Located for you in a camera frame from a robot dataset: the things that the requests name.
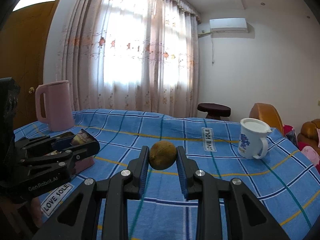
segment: blue plaid tablecloth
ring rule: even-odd
[[[302,240],[320,214],[318,171],[277,129],[267,137],[266,157],[248,160],[237,152],[239,123],[108,109],[74,112],[74,119],[75,126],[69,131],[76,134],[85,129],[100,143],[95,164],[71,181],[74,188],[86,178],[98,181],[113,176],[139,156],[143,145],[151,148],[159,140],[168,140],[175,146],[182,145],[187,157],[213,176],[224,180],[240,178],[292,240]],[[212,129],[215,152],[205,150],[203,128]],[[60,133],[50,132],[47,124],[41,122],[15,130],[16,140]],[[184,199],[176,165],[164,171],[149,167],[148,177],[144,200],[128,201],[130,236],[140,240],[195,239],[197,201]],[[223,236],[227,239],[223,205],[221,200]],[[100,214],[98,239],[103,212]]]

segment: curtain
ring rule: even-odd
[[[175,0],[79,0],[62,57],[74,109],[195,116],[198,19]]]

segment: dark brown stool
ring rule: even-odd
[[[231,115],[231,108],[218,104],[201,103],[198,105],[198,110],[201,112],[208,112],[208,119],[221,120],[221,117],[229,117]]]

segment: screw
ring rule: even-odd
[[[232,183],[233,183],[234,185],[240,185],[240,184],[242,183],[242,181],[241,181],[241,179],[234,178],[234,179],[232,179]]]
[[[94,182],[94,180],[92,178],[88,178],[84,181],[84,184],[86,184],[87,186],[91,185]]]
[[[202,176],[205,175],[205,171],[203,171],[203,170],[197,170],[197,171],[196,171],[196,175],[202,177]]]
[[[129,176],[130,175],[130,171],[129,170],[123,170],[123,171],[121,171],[121,175],[122,176]]]

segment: round stool seat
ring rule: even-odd
[[[208,112],[208,115],[210,116],[229,117],[231,115],[230,107],[218,104],[201,103],[198,105],[198,110],[201,112]]]

